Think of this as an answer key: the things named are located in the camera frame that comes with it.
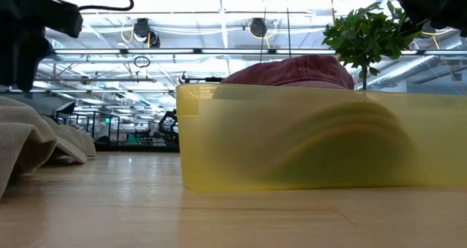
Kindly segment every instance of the wooden surface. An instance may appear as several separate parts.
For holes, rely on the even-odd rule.
[[[184,190],[178,154],[48,166],[0,201],[0,247],[467,247],[467,189]]]

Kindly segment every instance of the yellow plastic bin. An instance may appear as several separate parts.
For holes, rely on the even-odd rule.
[[[467,98],[181,85],[183,182],[203,191],[467,185]]]

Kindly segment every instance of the red beanie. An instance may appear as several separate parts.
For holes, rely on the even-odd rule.
[[[354,89],[352,76],[332,55],[305,55],[258,63],[232,74],[222,83]]]

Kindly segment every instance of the wooden table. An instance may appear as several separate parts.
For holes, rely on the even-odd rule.
[[[0,201],[0,247],[467,247],[467,189],[196,193],[179,159],[41,168]]]

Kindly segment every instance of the beige fabric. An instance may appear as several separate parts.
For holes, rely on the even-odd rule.
[[[93,139],[86,133],[0,96],[0,198],[14,167],[20,174],[35,171],[56,147],[80,163],[96,155]]]

